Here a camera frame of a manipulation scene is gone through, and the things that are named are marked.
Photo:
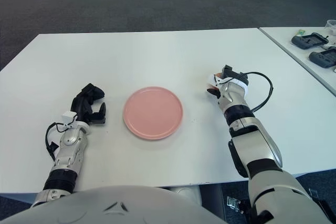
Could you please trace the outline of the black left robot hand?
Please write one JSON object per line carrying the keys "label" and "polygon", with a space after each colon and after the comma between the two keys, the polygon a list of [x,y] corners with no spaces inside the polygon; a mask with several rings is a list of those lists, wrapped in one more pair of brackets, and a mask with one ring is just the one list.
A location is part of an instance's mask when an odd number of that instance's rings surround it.
{"label": "black left robot hand", "polygon": [[93,112],[91,107],[95,101],[102,98],[104,98],[104,92],[89,83],[73,99],[70,110],[76,112],[77,121],[87,124],[105,124],[106,104],[103,102],[98,112]]}

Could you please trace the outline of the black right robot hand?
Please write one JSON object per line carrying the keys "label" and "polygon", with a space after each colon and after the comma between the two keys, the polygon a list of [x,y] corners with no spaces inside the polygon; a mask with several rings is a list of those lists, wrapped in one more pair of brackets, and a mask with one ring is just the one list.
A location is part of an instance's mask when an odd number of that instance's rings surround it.
{"label": "black right robot hand", "polygon": [[221,87],[229,83],[239,85],[244,90],[244,96],[247,95],[249,84],[247,75],[242,72],[233,71],[233,68],[228,65],[223,67],[221,73],[211,74],[208,77],[208,87],[206,90],[219,99]]}

